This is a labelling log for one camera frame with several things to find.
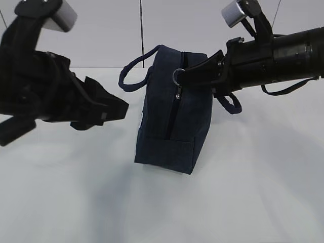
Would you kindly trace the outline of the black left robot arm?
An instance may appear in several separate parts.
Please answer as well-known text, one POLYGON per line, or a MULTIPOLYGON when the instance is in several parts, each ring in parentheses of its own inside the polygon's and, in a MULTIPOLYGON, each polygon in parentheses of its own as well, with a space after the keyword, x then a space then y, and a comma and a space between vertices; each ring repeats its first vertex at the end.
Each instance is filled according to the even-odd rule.
POLYGON ((1 40, 1 146, 36 127, 36 121, 69 123, 86 131, 126 117, 129 105, 96 80, 79 79, 64 56, 37 51, 39 34, 51 13, 16 19, 1 40))

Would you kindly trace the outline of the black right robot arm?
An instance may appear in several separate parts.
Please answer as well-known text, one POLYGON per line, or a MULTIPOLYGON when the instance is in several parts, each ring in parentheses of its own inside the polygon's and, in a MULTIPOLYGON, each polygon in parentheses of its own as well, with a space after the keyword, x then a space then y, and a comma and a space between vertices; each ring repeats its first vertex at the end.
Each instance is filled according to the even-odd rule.
POLYGON ((243 42, 227 42, 207 60, 175 74, 183 87, 212 89, 215 97, 243 88, 323 77, 323 28, 243 42))

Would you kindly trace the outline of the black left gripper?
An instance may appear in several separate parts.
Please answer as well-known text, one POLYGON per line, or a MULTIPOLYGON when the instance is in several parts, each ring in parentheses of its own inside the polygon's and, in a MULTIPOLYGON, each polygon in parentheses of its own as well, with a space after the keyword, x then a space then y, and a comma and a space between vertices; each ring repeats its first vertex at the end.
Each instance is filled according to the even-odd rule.
POLYGON ((1 114, 8 116, 1 122, 1 146, 35 129, 39 119, 86 131, 126 117, 126 101, 88 76, 79 80, 68 58, 36 49, 45 21, 58 9, 16 7, 1 37, 1 114))

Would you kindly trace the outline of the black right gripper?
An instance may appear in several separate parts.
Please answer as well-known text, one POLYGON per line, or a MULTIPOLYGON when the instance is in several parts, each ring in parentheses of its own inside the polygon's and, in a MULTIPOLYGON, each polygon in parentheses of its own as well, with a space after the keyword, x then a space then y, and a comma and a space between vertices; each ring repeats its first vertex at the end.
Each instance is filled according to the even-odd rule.
POLYGON ((227 53, 217 51, 210 58, 179 74, 186 88, 210 87, 215 98, 229 96, 243 88, 276 81, 274 37, 243 43, 239 38, 227 42, 227 53))

